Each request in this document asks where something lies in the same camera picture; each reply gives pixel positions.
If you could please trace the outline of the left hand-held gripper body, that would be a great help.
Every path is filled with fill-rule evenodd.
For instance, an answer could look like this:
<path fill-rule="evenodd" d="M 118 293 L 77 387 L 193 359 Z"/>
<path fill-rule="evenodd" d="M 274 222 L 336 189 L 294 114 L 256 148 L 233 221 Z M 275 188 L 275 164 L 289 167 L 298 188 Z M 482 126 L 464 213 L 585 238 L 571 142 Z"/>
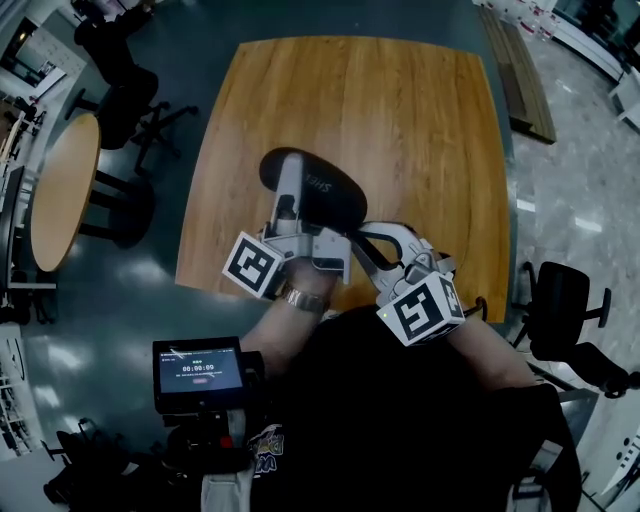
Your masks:
<path fill-rule="evenodd" d="M 300 258 L 350 282 L 350 240 L 300 220 L 269 222 L 258 237 L 241 232 L 222 273 L 257 298 L 273 298 L 284 282 L 285 264 Z"/>

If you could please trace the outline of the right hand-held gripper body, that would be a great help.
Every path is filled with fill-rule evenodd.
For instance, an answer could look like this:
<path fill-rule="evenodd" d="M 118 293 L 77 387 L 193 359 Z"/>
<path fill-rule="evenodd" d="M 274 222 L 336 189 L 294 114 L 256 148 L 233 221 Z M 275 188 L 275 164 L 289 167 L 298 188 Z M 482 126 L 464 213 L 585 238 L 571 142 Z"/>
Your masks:
<path fill-rule="evenodd" d="M 377 315 L 404 346 L 424 344 L 451 332 L 464 322 L 454 286 L 456 264 L 424 239 L 394 246 L 396 260 L 379 271 Z"/>

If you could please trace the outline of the person's left hand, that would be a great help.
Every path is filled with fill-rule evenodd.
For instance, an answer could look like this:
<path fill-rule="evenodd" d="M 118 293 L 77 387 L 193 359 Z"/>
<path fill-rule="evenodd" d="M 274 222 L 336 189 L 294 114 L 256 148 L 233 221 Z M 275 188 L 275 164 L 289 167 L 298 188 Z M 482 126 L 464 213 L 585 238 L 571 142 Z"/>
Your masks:
<path fill-rule="evenodd" d="M 289 285 L 300 292 L 328 301 L 335 289 L 337 276 L 317 269 L 307 258 L 296 258 L 284 266 Z"/>

